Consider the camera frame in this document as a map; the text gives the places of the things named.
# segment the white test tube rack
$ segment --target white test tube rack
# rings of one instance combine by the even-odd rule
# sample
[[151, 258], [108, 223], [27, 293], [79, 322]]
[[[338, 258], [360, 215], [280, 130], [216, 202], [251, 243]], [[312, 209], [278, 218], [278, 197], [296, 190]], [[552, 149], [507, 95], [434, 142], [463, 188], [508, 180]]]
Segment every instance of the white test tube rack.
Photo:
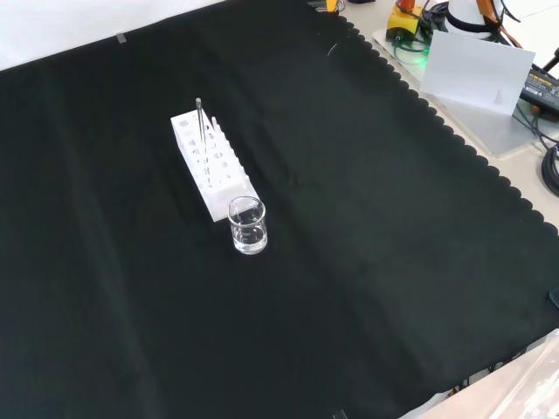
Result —
[[176, 142], [214, 223], [227, 218], [229, 203], [239, 196], [258, 198], [251, 181], [217, 124], [204, 111], [205, 146], [197, 111], [171, 118]]

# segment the white table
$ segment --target white table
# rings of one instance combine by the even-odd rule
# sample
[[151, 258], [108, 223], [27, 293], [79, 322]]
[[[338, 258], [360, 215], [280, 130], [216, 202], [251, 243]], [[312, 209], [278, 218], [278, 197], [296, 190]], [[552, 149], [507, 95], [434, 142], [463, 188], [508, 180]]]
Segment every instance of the white table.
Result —
[[[513, 13], [515, 3], [519, 3], [519, 1], [509, 0], [507, 2], [507, 6]], [[372, 39], [372, 34], [375, 31], [386, 27], [394, 2], [394, 0], [376, 0], [375, 3], [366, 4], [346, 3], [346, 9], [341, 14], [355, 25], [355, 28], [373, 44], [373, 47], [387, 59], [389, 64], [400, 72], [402, 80], [417, 89], [417, 81]], [[551, 58], [549, 54], [553, 54], [553, 51], [559, 47], [559, 37], [555, 34], [557, 26], [549, 24], [559, 21], [559, 0], [532, 0], [530, 3], [532, 4], [529, 7], [517, 6], [518, 10], [521, 11], [520, 16], [529, 15], [524, 17], [524, 23], [512, 25], [507, 21], [507, 26], [521, 44], [537, 53], [536, 64], [543, 65]], [[544, 37], [542, 35], [544, 31], [551, 31], [551, 33]], [[433, 101], [432, 97], [422, 93], [419, 95], [430, 101], [430, 105], [437, 109], [438, 114], [445, 119], [445, 123], [452, 127], [456, 134], [462, 136], [466, 143], [478, 150], [479, 155], [488, 159], [491, 166], [496, 167], [502, 176], [508, 178], [512, 186], [522, 193], [522, 197], [528, 199], [533, 204], [534, 209], [543, 214], [546, 222], [559, 228], [559, 198], [551, 194], [541, 180], [540, 166], [544, 155], [544, 149], [541, 145], [528, 145], [504, 158], [487, 155], [476, 146], [471, 138], [468, 138], [468, 135], [459, 128], [458, 124], [452, 122], [452, 116], [446, 109]], [[530, 132], [526, 130], [526, 136], [530, 135]]]

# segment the metal rod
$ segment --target metal rod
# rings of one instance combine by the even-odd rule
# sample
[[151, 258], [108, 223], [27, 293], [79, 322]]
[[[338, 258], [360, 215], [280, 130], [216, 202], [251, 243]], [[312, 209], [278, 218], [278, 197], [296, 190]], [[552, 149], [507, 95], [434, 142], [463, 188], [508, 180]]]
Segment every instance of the metal rod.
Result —
[[202, 113], [202, 100], [200, 98], [196, 99], [196, 110], [198, 112], [198, 125], [200, 126], [200, 140], [204, 145], [204, 172], [208, 176], [208, 186], [211, 186], [208, 149], [206, 147], [206, 126], [204, 123], [204, 114]]

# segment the wire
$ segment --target wire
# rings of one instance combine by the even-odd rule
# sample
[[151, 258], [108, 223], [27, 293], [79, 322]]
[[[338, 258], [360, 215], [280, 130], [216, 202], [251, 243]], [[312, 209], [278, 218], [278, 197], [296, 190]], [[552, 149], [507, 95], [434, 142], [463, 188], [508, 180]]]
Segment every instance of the wire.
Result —
[[[416, 40], [415, 38], [413, 38], [413, 41], [415, 42], [421, 42], [419, 40]], [[414, 48], [410, 48], [409, 46], [405, 46], [403, 45], [403, 40], [400, 37], [396, 37], [396, 39], [394, 39], [394, 42], [392, 43], [394, 45], [394, 51], [396, 51], [396, 48], [400, 48], [401, 50], [407, 51], [407, 52], [428, 52], [429, 48], [423, 48], [421, 50], [416, 50]]]
[[520, 23], [521, 20], [517, 19], [508, 9], [507, 5], [505, 4], [505, 0], [500, 0], [500, 3], [503, 5], [503, 10], [505, 11], [505, 13], [507, 13], [507, 16], [509, 16], [511, 19], [513, 19], [514, 21]]
[[[543, 134], [542, 131], [540, 131], [539, 113], [534, 116], [534, 121], [530, 122], [526, 114], [522, 112], [521, 108], [518, 105], [516, 105], [516, 109], [520, 113], [521, 117], [526, 121], [526, 124], [516, 116], [513, 115], [513, 117], [518, 120], [524, 127], [532, 131], [532, 134], [538, 137], [538, 140], [540, 140], [540, 143], [546, 149], [546, 153], [543, 156], [542, 160], [542, 179], [551, 193], [559, 197], [559, 170], [557, 169], [556, 164], [556, 161], [559, 160], [559, 157], [557, 155], [557, 144], [559, 143], [559, 141], [554, 140], [553, 138], [549, 137], [546, 134]], [[552, 147], [548, 146], [545, 143], [544, 139], [553, 142], [554, 145]]]
[[428, 48], [423, 48], [422, 50], [416, 50], [416, 49], [413, 49], [413, 48], [408, 48], [407, 46], [402, 45], [402, 44], [397, 44], [396, 47], [400, 48], [403, 51], [407, 51], [407, 52], [428, 52], [429, 51]]
[[431, 45], [431, 43], [426, 42], [426, 41], [424, 41], [423, 39], [419, 39], [418, 37], [415, 37], [415, 36], [412, 36], [412, 37], [411, 37], [411, 40], [412, 40], [413, 42], [418, 42], [418, 43], [423, 44], [423, 45], [427, 45], [427, 46]]
[[499, 13], [497, 13], [497, 7], [495, 6], [495, 2], [493, 0], [491, 0], [491, 7], [493, 8], [493, 14], [495, 15], [495, 19], [497, 19], [496, 24], [499, 25], [499, 26], [502, 26], [503, 25], [503, 17], [505, 16], [505, 8], [503, 8], [503, 12], [499, 17]]
[[393, 52], [392, 52], [392, 55], [394, 55], [394, 58], [398, 61], [398, 63], [409, 64], [409, 65], [417, 65], [417, 64], [423, 63], [423, 62], [425, 62], [425, 61], [427, 60], [427, 57], [424, 56], [424, 59], [423, 59], [422, 61], [419, 61], [419, 60], [413, 61], [413, 62], [403, 61], [402, 59], [400, 59], [400, 58], [398, 57], [398, 48], [399, 48], [399, 45], [398, 45], [396, 42], [394, 42], [392, 45], [393, 45], [393, 47], [394, 47], [394, 50], [393, 50]]
[[434, 30], [445, 31], [445, 17], [448, 10], [448, 2], [437, 3], [427, 9], [430, 1], [428, 0], [421, 10], [421, 20], [419, 21], [419, 30], [423, 38], [427, 39], [427, 44], [431, 43]]
[[404, 9], [401, 5], [400, 5], [400, 0], [398, 0], [396, 2], [396, 7], [404, 14], [404, 15], [410, 15], [413, 16], [414, 18], [416, 18], [417, 20], [421, 20], [421, 17], [416, 15], [415, 13], [413, 13], [412, 11], [406, 10]]

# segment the yellow device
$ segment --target yellow device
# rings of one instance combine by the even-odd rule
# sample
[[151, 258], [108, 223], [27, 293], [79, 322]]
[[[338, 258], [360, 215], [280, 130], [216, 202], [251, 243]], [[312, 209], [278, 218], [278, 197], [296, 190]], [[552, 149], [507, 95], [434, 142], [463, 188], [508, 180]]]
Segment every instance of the yellow device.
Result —
[[326, 7], [328, 8], [328, 11], [334, 11], [337, 4], [338, 0], [326, 0]]
[[[422, 6], [415, 6], [411, 9], [411, 13], [421, 16]], [[412, 15], [403, 13], [397, 5], [394, 5], [392, 12], [388, 18], [386, 26], [386, 39], [396, 39], [400, 37], [402, 40], [412, 40], [418, 32], [419, 21]]]

